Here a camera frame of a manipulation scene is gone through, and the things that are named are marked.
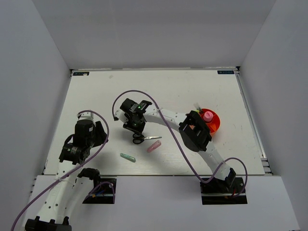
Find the black handled scissors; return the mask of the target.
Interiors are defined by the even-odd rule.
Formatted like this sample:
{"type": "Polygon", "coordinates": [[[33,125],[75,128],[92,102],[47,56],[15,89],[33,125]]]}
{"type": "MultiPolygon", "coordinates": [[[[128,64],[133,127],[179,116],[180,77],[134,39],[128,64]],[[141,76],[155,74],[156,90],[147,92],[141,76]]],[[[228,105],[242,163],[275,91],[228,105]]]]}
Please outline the black handled scissors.
{"type": "Polygon", "coordinates": [[[156,139],[161,139],[161,136],[143,136],[142,134],[133,134],[133,143],[134,144],[141,144],[144,141],[147,140],[156,140],[156,139]]]}

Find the pink translucent tube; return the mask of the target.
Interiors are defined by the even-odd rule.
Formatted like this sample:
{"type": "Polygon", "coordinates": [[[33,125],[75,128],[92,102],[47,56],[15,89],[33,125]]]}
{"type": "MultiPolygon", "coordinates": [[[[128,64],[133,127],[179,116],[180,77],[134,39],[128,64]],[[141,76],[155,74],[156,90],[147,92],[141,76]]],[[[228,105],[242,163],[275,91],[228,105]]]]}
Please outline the pink translucent tube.
{"type": "Polygon", "coordinates": [[[161,146],[161,141],[156,141],[150,147],[147,148],[147,152],[150,153],[160,146],[161,146]]]}

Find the pink eraser roll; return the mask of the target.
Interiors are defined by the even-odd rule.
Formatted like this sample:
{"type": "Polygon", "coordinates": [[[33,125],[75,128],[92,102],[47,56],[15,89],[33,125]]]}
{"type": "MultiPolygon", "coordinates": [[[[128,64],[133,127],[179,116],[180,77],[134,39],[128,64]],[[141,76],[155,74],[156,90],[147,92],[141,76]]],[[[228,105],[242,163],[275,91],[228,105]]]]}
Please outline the pink eraser roll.
{"type": "Polygon", "coordinates": [[[213,113],[212,113],[211,111],[206,111],[206,112],[204,113],[204,115],[203,115],[203,119],[204,119],[205,122],[209,123],[209,122],[212,121],[213,116],[214,116],[214,115],[213,115],[213,113]]]}

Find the orange round organizer container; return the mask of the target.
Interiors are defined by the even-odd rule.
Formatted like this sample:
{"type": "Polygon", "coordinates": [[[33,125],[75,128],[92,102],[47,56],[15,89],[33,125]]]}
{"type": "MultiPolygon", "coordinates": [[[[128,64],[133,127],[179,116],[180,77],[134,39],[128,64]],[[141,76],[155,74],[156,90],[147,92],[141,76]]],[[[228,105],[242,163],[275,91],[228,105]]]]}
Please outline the orange round organizer container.
{"type": "Polygon", "coordinates": [[[220,122],[219,116],[214,111],[212,111],[210,109],[202,108],[202,111],[200,111],[200,117],[205,122],[207,127],[210,129],[210,135],[214,136],[216,134],[216,132],[218,131],[218,129],[220,128],[221,122],[220,122]],[[212,121],[209,122],[209,123],[205,122],[204,119],[203,119],[203,115],[206,111],[211,111],[214,115],[212,121]]]}

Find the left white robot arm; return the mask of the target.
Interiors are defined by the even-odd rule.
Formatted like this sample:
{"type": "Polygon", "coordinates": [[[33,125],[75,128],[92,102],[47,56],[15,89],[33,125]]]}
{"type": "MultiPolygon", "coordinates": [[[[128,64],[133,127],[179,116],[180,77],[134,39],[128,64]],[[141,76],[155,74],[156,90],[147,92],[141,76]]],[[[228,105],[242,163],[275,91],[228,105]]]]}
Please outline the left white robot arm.
{"type": "Polygon", "coordinates": [[[64,141],[60,156],[55,185],[48,190],[48,196],[34,219],[25,224],[27,231],[70,231],[70,218],[78,199],[74,199],[77,190],[85,186],[91,192],[97,192],[102,186],[99,171],[83,168],[90,158],[90,150],[101,147],[108,141],[107,134],[100,121],[90,117],[78,120],[74,133],[64,141]]]}

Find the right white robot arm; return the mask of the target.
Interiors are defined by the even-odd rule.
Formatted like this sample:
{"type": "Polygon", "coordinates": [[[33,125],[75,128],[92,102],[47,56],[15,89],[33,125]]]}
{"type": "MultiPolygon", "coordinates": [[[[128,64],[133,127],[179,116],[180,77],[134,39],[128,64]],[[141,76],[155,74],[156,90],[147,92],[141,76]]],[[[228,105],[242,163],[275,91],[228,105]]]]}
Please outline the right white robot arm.
{"type": "Polygon", "coordinates": [[[115,117],[123,122],[123,128],[142,135],[146,123],[164,125],[177,131],[186,148],[198,153],[212,171],[213,178],[208,180],[210,187],[218,193],[226,193],[235,186],[236,173],[216,150],[212,143],[210,128],[196,111],[188,114],[158,109],[149,101],[136,103],[125,99],[115,117]]]}

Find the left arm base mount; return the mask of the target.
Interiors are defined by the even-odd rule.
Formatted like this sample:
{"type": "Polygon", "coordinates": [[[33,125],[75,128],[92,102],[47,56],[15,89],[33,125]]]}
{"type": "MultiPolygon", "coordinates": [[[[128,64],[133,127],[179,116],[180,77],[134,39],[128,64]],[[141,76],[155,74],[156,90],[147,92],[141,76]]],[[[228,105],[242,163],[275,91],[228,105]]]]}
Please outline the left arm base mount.
{"type": "Polygon", "coordinates": [[[85,197],[83,204],[113,205],[116,199],[117,178],[101,178],[85,197]]]}

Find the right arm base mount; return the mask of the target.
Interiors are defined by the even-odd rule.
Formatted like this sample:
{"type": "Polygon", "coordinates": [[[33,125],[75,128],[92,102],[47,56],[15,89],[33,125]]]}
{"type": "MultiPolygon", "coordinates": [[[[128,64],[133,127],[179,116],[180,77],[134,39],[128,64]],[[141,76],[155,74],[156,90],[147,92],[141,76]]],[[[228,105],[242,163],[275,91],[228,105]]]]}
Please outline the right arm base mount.
{"type": "Polygon", "coordinates": [[[246,205],[248,204],[245,190],[236,197],[243,189],[244,181],[240,177],[236,177],[231,188],[222,189],[218,187],[215,180],[208,184],[200,182],[202,205],[246,205]]]}

